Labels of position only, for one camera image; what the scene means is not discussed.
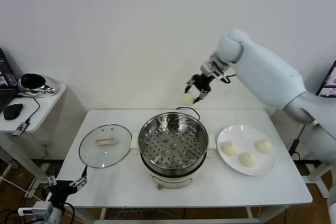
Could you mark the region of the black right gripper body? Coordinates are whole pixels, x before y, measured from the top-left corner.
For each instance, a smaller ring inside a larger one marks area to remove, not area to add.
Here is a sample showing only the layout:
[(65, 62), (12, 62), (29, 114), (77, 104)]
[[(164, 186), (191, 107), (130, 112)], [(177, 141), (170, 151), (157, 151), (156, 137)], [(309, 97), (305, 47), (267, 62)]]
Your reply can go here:
[(212, 81), (211, 76), (206, 76), (202, 74), (195, 74), (194, 75), (194, 85), (200, 92), (210, 92), (210, 83)]

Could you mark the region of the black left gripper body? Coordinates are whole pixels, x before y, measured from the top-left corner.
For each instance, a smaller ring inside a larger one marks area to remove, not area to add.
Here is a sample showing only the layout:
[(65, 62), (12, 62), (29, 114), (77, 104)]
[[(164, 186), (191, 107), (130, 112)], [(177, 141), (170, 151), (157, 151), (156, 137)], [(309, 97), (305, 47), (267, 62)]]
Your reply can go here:
[(73, 186), (73, 182), (73, 180), (57, 180), (56, 184), (50, 187), (51, 197), (49, 201), (53, 207), (64, 207), (67, 198), (77, 192), (77, 187)]

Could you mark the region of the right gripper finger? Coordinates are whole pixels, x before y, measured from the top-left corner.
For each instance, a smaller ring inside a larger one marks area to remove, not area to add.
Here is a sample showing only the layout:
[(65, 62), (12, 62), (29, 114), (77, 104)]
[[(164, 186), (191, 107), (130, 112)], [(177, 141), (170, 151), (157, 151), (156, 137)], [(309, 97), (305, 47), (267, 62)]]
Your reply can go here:
[(196, 75), (193, 75), (193, 76), (189, 79), (189, 81), (186, 83), (187, 86), (186, 86), (186, 88), (185, 88), (185, 93), (188, 93), (189, 90), (190, 90), (190, 88), (194, 85), (194, 83), (195, 83), (195, 81), (196, 81), (195, 77), (196, 77)]
[(208, 95), (208, 93), (209, 93), (208, 91), (202, 91), (199, 94), (199, 96), (194, 99), (193, 104), (196, 104), (196, 103), (200, 102), (201, 100), (205, 99), (206, 96)]

